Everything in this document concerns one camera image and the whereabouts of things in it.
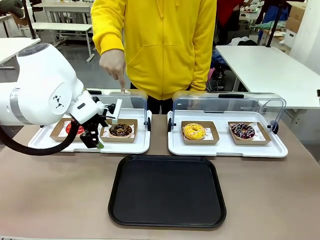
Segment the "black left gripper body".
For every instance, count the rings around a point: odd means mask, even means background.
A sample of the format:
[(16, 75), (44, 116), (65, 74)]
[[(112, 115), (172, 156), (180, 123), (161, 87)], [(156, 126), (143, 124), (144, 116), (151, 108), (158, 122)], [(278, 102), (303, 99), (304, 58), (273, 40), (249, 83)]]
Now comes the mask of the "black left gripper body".
[(103, 115), (95, 115), (91, 119), (87, 120), (84, 123), (81, 123), (80, 126), (83, 127), (84, 133), (81, 134), (81, 140), (98, 140), (99, 131), (98, 127), (107, 127), (108, 123), (106, 122), (107, 117)]

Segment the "person's right hand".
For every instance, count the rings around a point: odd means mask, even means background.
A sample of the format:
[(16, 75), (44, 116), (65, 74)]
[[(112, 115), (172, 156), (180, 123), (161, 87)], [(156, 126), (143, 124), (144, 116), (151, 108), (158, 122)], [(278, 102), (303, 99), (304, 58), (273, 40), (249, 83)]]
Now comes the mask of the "person's right hand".
[(99, 65), (120, 84), (121, 93), (125, 93), (125, 54), (120, 49), (111, 49), (101, 54)]

